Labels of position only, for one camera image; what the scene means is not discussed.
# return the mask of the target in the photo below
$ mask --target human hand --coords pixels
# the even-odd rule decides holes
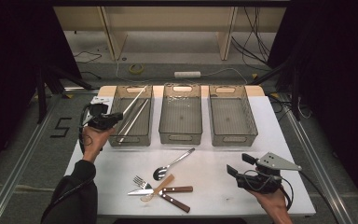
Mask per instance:
[[[261,207],[272,218],[275,224],[293,223],[292,219],[287,213],[284,194],[280,189],[277,189],[275,192],[269,194],[262,194],[252,190],[247,191],[257,198],[257,201],[260,203]]]
[[[84,127],[82,133],[84,145],[83,160],[94,163],[100,154],[101,148],[106,144],[108,137],[114,132],[114,128],[98,130],[89,126]]]

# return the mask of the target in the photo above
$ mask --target spoon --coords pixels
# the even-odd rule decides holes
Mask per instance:
[[[153,173],[153,178],[155,180],[160,180],[162,178],[164,178],[165,174],[167,173],[168,168],[170,168],[170,166],[174,165],[175,163],[177,163],[178,161],[180,161],[181,159],[183,159],[184,157],[190,155],[194,150],[196,150],[195,148],[191,148],[189,151],[187,151],[185,154],[183,154],[181,157],[179,157],[178,159],[176,159],[175,161],[173,161],[171,164],[167,165],[167,166],[162,166],[159,167],[154,173]]]

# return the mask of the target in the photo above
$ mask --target white table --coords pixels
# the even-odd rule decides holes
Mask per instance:
[[[150,147],[113,148],[109,143],[103,147],[103,152],[95,162],[99,215],[113,217],[247,217],[266,214],[254,196],[237,187],[235,178],[227,173],[227,164],[240,173],[254,170],[253,165],[241,160],[243,152],[260,158],[270,151],[293,161],[268,97],[249,97],[258,130],[258,136],[251,147],[213,147],[207,96],[202,95],[203,134],[199,146],[162,145],[160,143],[158,125],[162,98],[160,94],[155,94]],[[174,199],[190,206],[191,210],[188,214],[159,196],[155,196],[151,201],[145,203],[138,196],[127,195],[131,190],[138,189],[132,181],[136,175],[156,188],[162,181],[155,181],[152,176],[153,172],[159,166],[168,165],[191,147],[196,150],[172,166],[168,172],[175,177],[169,186],[191,185],[194,188],[194,191],[190,193],[171,194]],[[72,173],[75,163],[81,158],[82,153],[79,144],[77,144],[66,170],[67,175]],[[282,176],[292,184],[296,196],[289,214],[291,216],[315,214],[299,173],[282,171]],[[291,196],[288,185],[283,182],[283,186]]]

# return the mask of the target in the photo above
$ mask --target tape roll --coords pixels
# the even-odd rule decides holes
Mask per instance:
[[[140,75],[145,70],[142,64],[133,64],[130,66],[130,73],[133,75]]]

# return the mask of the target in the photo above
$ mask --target gray carpet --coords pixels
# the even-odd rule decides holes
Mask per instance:
[[[116,64],[104,63],[80,63],[79,69],[83,73],[84,80],[95,87],[106,85],[134,85],[147,80],[147,84],[161,85],[166,82],[188,82],[188,80],[174,79],[174,71],[201,71],[203,75],[211,74],[225,68],[235,68],[244,78],[251,82],[252,74],[257,73],[259,76],[265,74],[265,71],[259,71],[244,65],[206,65],[206,64],[145,64],[145,71],[141,75],[132,75],[128,68],[130,64],[121,63],[119,65],[118,76],[128,80],[117,78]],[[202,84],[243,84],[243,79],[233,70],[227,70],[216,75],[194,78],[190,81]],[[265,93],[274,91],[276,77],[263,83]],[[65,86],[75,86],[68,80],[63,80]],[[3,213],[0,223],[38,223],[44,208],[48,204],[49,197],[60,178],[63,176],[68,161],[71,158],[76,138],[77,125],[83,105],[90,102],[95,94],[91,93],[74,93],[69,94],[59,101],[53,111],[53,115],[48,122],[48,126],[37,145],[24,173],[21,176],[20,183],[12,195],[5,212]],[[17,159],[20,157],[23,149],[27,145],[27,141],[32,135],[38,119],[37,101],[33,99],[27,112],[24,114],[19,123],[18,128],[13,133],[7,149],[2,151],[0,155],[0,188],[5,183],[11,170],[15,167]],[[66,136],[61,138],[52,138],[52,135],[64,134],[64,130],[55,129],[58,121],[62,118],[61,125],[69,127]],[[282,128],[285,140],[292,152],[297,164],[301,165],[304,172],[312,179],[316,186],[320,187],[318,179],[312,170],[302,146],[300,145],[296,134],[284,112],[277,113],[277,119]],[[328,174],[334,180],[337,191],[347,205],[348,211],[354,223],[358,223],[358,190],[351,182],[350,178],[343,169],[339,159],[333,156],[332,149],[324,137],[324,132],[318,125],[315,117],[302,119],[300,121],[305,127],[312,144],[318,151],[318,155],[323,161],[325,167],[328,168]],[[294,217],[295,223],[334,223],[334,219],[329,209],[325,205],[321,196],[303,179],[310,198],[317,210],[316,215],[312,217]],[[113,223],[115,220],[110,217],[99,217],[98,223]],[[119,219],[117,224],[124,223],[184,223],[183,220],[172,219]],[[186,223],[244,223],[241,219],[188,219]],[[246,223],[270,223],[268,217],[249,217]]]

